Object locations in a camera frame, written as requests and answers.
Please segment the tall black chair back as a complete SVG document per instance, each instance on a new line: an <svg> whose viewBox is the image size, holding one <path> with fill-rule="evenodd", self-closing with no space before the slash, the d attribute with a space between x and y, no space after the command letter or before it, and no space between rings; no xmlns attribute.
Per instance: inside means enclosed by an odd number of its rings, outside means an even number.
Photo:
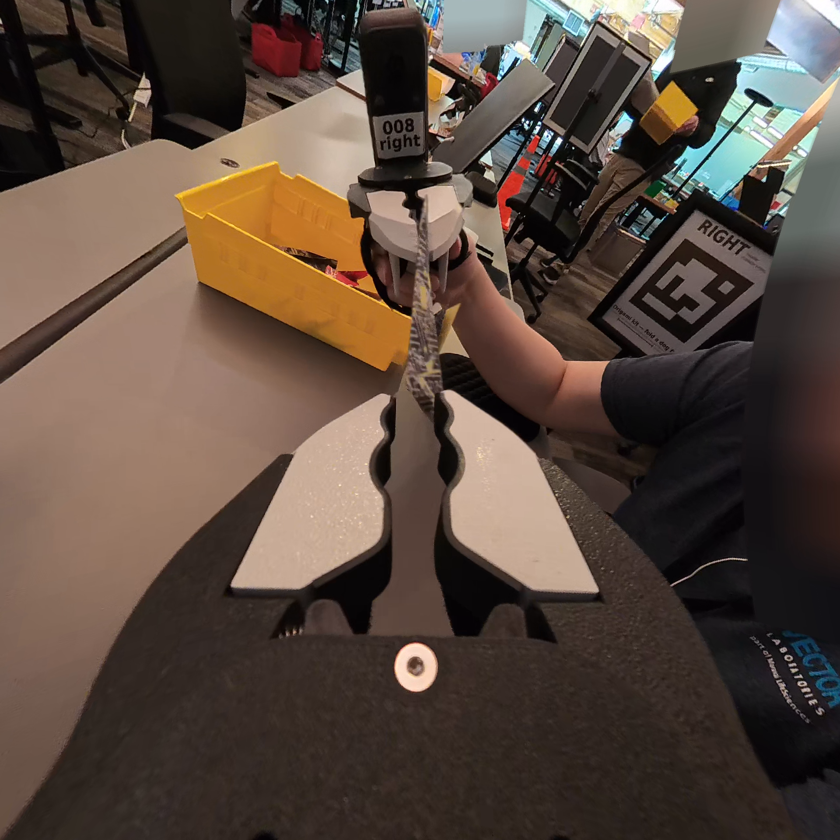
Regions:
<svg viewBox="0 0 840 840"><path fill-rule="evenodd" d="M123 30L150 82L153 140L190 150L243 126L247 81L225 1L123 1Z"/></svg>

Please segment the black framed marker sign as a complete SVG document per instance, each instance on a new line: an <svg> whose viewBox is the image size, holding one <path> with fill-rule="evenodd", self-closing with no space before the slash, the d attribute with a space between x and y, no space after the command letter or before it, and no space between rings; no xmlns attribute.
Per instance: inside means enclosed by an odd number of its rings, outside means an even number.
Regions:
<svg viewBox="0 0 840 840"><path fill-rule="evenodd" d="M589 322L622 356L754 338L777 237L704 192L659 225Z"/></svg>

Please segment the white framed black panel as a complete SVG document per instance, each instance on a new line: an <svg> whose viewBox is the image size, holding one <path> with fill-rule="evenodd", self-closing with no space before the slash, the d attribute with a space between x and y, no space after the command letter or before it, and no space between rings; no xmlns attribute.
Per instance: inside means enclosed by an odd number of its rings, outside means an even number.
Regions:
<svg viewBox="0 0 840 840"><path fill-rule="evenodd" d="M652 62L646 47L594 23L558 84L543 124L566 144L590 154Z"/></svg>

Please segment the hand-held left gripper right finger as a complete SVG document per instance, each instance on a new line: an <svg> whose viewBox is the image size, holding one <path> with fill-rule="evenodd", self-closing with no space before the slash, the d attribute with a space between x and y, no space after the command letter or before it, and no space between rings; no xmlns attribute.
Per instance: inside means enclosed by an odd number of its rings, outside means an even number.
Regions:
<svg viewBox="0 0 840 840"><path fill-rule="evenodd" d="M599 587L538 457L459 394L438 394L445 539L525 602L590 602Z"/></svg>

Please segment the person's right forearm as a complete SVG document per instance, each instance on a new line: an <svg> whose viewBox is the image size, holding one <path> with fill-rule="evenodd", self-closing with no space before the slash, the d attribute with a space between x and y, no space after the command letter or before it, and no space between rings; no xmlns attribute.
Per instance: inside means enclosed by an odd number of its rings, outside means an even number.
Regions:
<svg viewBox="0 0 840 840"><path fill-rule="evenodd" d="M605 361L566 360L499 303L455 331L488 386L521 415L548 429L618 438L602 400Z"/></svg>

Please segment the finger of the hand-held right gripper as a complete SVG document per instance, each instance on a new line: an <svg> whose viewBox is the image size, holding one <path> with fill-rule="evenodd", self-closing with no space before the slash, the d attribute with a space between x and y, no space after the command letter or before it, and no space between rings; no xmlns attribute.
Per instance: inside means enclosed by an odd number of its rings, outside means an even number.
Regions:
<svg viewBox="0 0 840 840"><path fill-rule="evenodd" d="M417 221L405 206L402 192L365 189L364 200L369 208L364 223L364 266L378 287L387 282L377 274L377 257L381 251L390 267L393 293L388 298L411 298L414 293L418 258Z"/></svg>
<svg viewBox="0 0 840 840"><path fill-rule="evenodd" d="M449 251L459 241L461 203L454 186L429 186L422 190L423 217L426 220L427 255L437 263L438 288L447 287Z"/></svg>

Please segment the orange traffic cone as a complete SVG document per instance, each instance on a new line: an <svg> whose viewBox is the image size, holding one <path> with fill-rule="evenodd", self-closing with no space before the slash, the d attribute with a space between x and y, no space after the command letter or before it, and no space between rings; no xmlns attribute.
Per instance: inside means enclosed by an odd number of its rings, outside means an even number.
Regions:
<svg viewBox="0 0 840 840"><path fill-rule="evenodd" d="M511 225L512 210L508 205L508 200L516 197L522 190L523 183L530 166L530 153L523 152L517 163L514 164L511 173L507 175L505 180L500 184L497 191L497 203L499 208L500 223L502 230L507 233Z"/></svg>

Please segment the black wrist rest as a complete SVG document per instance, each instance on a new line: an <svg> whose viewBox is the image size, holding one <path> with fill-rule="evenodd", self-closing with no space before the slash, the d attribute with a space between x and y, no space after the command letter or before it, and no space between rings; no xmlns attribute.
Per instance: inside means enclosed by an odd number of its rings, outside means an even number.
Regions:
<svg viewBox="0 0 840 840"><path fill-rule="evenodd" d="M452 391L509 428L527 444L537 440L541 426L521 415L492 391L473 362L458 353L439 357L444 390Z"/></svg>

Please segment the person's right hand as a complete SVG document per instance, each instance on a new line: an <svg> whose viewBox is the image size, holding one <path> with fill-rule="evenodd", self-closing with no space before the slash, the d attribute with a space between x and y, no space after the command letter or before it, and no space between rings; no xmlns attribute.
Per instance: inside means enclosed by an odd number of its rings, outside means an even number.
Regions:
<svg viewBox="0 0 840 840"><path fill-rule="evenodd" d="M394 280L390 257L379 249L374 251L374 267L384 282L388 300L411 307L416 285L415 269L408 267L399 280ZM498 291L475 254L470 254L459 267L448 269L444 286L434 268L429 270L429 279L434 302L444 309L458 307L455 317L458 326L477 324L480 317L500 301Z"/></svg>

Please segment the black office chair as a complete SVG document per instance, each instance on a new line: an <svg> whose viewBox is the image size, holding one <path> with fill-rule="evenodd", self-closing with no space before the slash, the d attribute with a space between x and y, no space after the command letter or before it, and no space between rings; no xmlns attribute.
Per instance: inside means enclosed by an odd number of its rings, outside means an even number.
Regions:
<svg viewBox="0 0 840 840"><path fill-rule="evenodd" d="M534 324L542 314L540 303L547 296L541 289L541 296L536 296L534 288L539 287L536 276L529 269L529 261L537 248L548 250L565 265L569 265L593 236L597 225L611 203L603 206L591 216L588 225L582 226L572 211L583 202L590 187L595 184L594 175L577 161L552 163L546 166L544 174L557 175L555 186L559 189L556 197L542 192L535 187L531 194L520 193L506 201L514 214L511 231L505 242L512 240L521 243L528 238L532 246L518 263L509 262L510 281L521 283L533 307L533 313L526 316L528 324Z"/></svg>

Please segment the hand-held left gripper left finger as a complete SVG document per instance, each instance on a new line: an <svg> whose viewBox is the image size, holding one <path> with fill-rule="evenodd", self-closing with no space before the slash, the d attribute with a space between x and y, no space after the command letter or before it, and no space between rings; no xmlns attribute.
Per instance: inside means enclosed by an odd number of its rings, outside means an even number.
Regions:
<svg viewBox="0 0 840 840"><path fill-rule="evenodd" d="M386 553L396 399L379 394L305 440L230 583L235 595L314 595Z"/></svg>

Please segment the black tilted board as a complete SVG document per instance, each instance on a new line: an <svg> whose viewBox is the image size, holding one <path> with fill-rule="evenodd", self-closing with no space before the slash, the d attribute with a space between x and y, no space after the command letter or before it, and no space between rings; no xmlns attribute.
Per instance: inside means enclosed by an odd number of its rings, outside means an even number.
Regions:
<svg viewBox="0 0 840 840"><path fill-rule="evenodd" d="M518 64L463 119L432 160L465 174L510 127L554 87L554 82L528 60Z"/></svg>

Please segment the small yellow box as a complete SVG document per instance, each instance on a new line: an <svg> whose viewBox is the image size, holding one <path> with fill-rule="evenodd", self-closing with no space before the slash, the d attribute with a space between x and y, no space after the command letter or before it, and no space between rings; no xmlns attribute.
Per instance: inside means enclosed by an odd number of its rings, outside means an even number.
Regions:
<svg viewBox="0 0 840 840"><path fill-rule="evenodd" d="M666 143L691 118L698 108L674 81L662 90L638 122L640 130L657 145Z"/></svg>

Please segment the red storage bin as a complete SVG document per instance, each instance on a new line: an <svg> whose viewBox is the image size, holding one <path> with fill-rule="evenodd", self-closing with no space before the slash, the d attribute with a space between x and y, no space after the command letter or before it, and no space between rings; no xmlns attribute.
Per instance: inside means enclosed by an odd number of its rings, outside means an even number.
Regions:
<svg viewBox="0 0 840 840"><path fill-rule="evenodd" d="M320 33L299 15L283 14L280 30L291 36L301 47L300 68L318 71L321 68L323 42Z"/></svg>
<svg viewBox="0 0 840 840"><path fill-rule="evenodd" d="M252 24L251 55L254 63L275 77L298 77L302 43L288 29Z"/></svg>

